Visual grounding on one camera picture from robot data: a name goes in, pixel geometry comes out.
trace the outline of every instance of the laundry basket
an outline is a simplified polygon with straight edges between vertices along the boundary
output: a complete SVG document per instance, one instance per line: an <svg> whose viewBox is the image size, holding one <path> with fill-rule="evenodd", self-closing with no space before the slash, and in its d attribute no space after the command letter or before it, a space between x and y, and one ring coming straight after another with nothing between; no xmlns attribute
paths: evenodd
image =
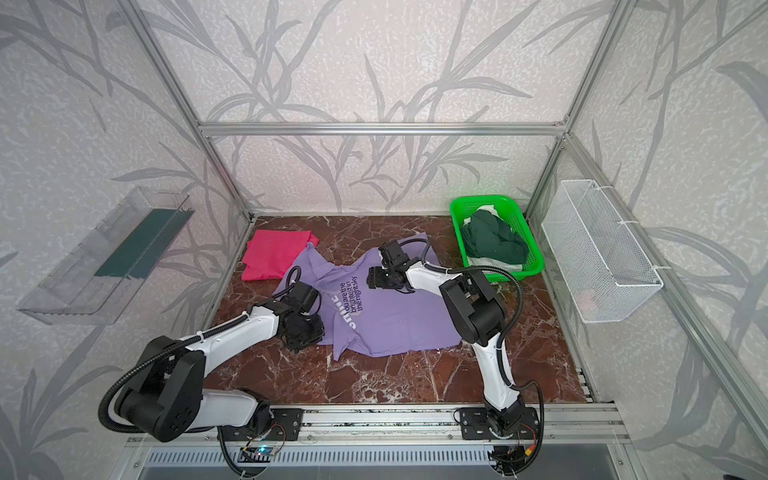
<svg viewBox="0 0 768 480"><path fill-rule="evenodd" d="M512 276L520 280L527 276L536 275L544 269L544 256L538 249L531 229L523 218L520 207L509 197L504 195L479 195L474 197L459 197L451 202L451 218L453 219L453 228L456 231L458 240L458 249L462 252L462 261L464 266L469 266L467 261L467 252L462 240L461 227L464 225L464 219L470 218L472 214L478 211L478 208L484 205L493 205L499 217L509 224L513 232L516 232L528 244L528 258L523 264L523 270L520 272L511 272ZM486 273L485 277L489 282L508 282L509 279L499 273Z"/></svg>
<svg viewBox="0 0 768 480"><path fill-rule="evenodd" d="M664 284L594 180L563 180L541 228L584 323L627 318Z"/></svg>

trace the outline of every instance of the folded clothing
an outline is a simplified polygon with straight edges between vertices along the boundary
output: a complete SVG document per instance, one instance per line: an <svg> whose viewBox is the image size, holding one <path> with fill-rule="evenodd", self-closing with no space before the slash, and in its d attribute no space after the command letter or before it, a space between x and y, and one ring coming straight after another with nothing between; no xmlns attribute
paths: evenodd
<svg viewBox="0 0 768 480"><path fill-rule="evenodd" d="M256 230L243 255L243 280L283 278L307 243L319 243L311 231Z"/></svg>
<svg viewBox="0 0 768 480"><path fill-rule="evenodd" d="M473 265L493 259L497 260L496 266L519 271L528 259L528 244L498 217L492 206L478 208L460 231L467 258Z"/></svg>
<svg viewBox="0 0 768 480"><path fill-rule="evenodd" d="M426 235L410 238L426 239ZM422 254L424 246L414 242L402 249L413 258ZM438 263L432 250L427 260ZM319 344L333 344L335 360L345 349L367 356L387 356L447 348L461 342L441 296L426 290L404 294L368 288L368 269L381 266L377 248L365 252L352 265L336 266L310 243L293 264L301 267L301 281L320 292L319 314L326 332ZM275 291L283 289L285 282L283 279Z"/></svg>

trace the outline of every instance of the black mounting plate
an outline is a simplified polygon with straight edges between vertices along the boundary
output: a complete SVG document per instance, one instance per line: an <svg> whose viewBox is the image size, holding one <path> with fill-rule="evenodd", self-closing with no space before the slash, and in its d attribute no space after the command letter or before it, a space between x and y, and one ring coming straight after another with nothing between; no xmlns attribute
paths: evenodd
<svg viewBox="0 0 768 480"><path fill-rule="evenodd" d="M458 409L458 422L462 426L462 439L464 440L499 440L488 427L488 411L485 407L467 407ZM534 430L538 427L538 413L532 407L526 407L523 415L517 422L517 435L511 439L533 440L533 432L526 429L523 424Z"/></svg>
<svg viewBox="0 0 768 480"><path fill-rule="evenodd" d="M274 422L280 425L285 430L285 441L295 442L299 439L299 430L301 429L301 418L304 415L302 409L272 409L272 413L275 415ZM232 427L223 426L221 432L224 435L225 442L247 442L248 436L253 434L253 431L247 427ZM274 426L270 433L267 434L262 440L269 442L282 442L283 430L278 426Z"/></svg>

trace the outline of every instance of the leaf pattern wallpaper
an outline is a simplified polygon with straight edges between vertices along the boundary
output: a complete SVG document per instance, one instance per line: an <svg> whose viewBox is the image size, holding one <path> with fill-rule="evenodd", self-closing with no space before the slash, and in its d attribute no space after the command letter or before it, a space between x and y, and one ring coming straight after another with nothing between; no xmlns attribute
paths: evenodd
<svg viewBox="0 0 768 480"><path fill-rule="evenodd" d="M205 121L552 122L564 117L614 0L140 4ZM337 214L444 213L478 192L525 205L553 140L216 143L254 212Z"/></svg>
<svg viewBox="0 0 768 480"><path fill-rule="evenodd" d="M103 479L124 436L101 395L147 341L200 328L247 228L115 6L0 5L0 478ZM18 302L137 185L190 195L186 227L114 325Z"/></svg>
<svg viewBox="0 0 768 480"><path fill-rule="evenodd" d="M768 393L768 2L638 2L576 134ZM557 180L579 178L566 159ZM535 212L541 219L546 200ZM768 458L664 301L586 326L558 279L602 400L651 478L768 478Z"/></svg>

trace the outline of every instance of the green plastic basket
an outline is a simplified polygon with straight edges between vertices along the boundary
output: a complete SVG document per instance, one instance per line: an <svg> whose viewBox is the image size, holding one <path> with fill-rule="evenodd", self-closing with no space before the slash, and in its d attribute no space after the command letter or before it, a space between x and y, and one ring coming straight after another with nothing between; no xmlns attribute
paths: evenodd
<svg viewBox="0 0 768 480"><path fill-rule="evenodd" d="M528 258L523 264L523 270L520 272L511 272L512 276L521 280L527 276L536 275L544 269L544 256L533 239L531 229L523 218L520 207L509 197L504 195L479 195L474 197L459 197L451 202L451 218L453 219L453 228L456 231L458 248L462 252L462 261L464 266L469 266L467 261L467 252L464 248L464 240L460 227L464 225L464 219L470 218L478 208L483 205L493 205L498 212L499 217L509 224L513 232L517 232L525 239L528 244ZM485 277L489 282L507 282L509 279L499 273L486 273Z"/></svg>

